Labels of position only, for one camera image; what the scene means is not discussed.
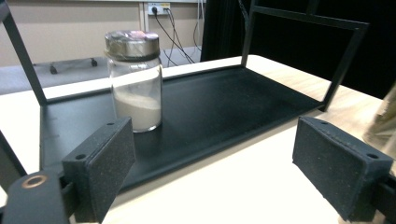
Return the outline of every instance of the black plug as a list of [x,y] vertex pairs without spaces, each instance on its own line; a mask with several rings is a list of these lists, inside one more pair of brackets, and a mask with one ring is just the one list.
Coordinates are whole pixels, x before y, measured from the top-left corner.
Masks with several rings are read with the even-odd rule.
[[157,16],[158,9],[157,9],[156,7],[153,7],[153,8],[151,9],[151,11],[152,11],[152,13],[154,13],[154,16]]

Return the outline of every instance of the wall socket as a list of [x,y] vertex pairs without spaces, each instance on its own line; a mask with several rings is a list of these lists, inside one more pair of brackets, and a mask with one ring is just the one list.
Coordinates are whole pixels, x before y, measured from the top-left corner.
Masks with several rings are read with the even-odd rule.
[[157,15],[168,15],[166,12],[166,8],[171,9],[171,4],[170,3],[148,3],[148,14],[149,15],[154,15],[152,12],[152,9],[156,7],[157,8]]

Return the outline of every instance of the metal lid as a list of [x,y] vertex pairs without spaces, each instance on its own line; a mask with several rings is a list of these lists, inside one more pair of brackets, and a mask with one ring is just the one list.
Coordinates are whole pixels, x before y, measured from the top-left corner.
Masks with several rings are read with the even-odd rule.
[[107,57],[117,61],[144,62],[160,56],[157,34],[143,31],[114,31],[105,35]]

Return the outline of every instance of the table surface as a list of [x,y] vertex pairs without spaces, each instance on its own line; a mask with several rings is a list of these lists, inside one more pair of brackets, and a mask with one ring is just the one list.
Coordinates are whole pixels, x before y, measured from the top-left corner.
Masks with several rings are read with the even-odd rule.
[[[165,77],[239,64],[241,58],[171,67]],[[329,81],[250,55],[247,68],[322,100]],[[109,86],[107,79],[44,92],[48,98]],[[307,116],[361,139],[381,100],[341,86],[329,110]],[[30,174],[38,170],[39,105],[31,91],[0,96],[0,128]],[[297,119],[182,170],[121,194],[104,223],[338,223],[339,216],[297,166]],[[0,193],[0,204],[5,194]]]

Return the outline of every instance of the gray floor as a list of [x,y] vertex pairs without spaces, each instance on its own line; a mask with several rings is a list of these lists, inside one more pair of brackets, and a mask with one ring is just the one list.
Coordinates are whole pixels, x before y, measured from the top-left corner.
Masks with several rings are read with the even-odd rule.
[[[184,50],[195,63],[200,62],[201,51],[198,48],[184,48]],[[167,49],[165,52],[170,55],[171,50]],[[175,66],[173,63],[176,65],[189,63],[179,49],[172,51],[173,63],[168,60],[163,51],[160,57],[163,67]],[[94,59],[97,61],[96,67],[91,65],[91,59],[83,59],[55,63],[54,66],[58,72],[56,75],[50,73],[50,63],[36,64],[35,71],[43,88],[108,77],[106,58]],[[0,95],[30,89],[21,66],[0,67]]]

